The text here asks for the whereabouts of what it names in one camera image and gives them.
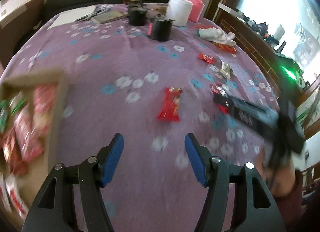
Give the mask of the right hand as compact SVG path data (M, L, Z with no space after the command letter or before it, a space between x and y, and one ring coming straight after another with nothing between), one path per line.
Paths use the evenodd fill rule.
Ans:
M287 196L293 189L296 174L292 157L289 156L285 163L281 163L280 167L276 169L267 166L266 158L271 153L269 145L260 150L256 157L255 167L259 171L261 177L265 180L271 194L276 197Z

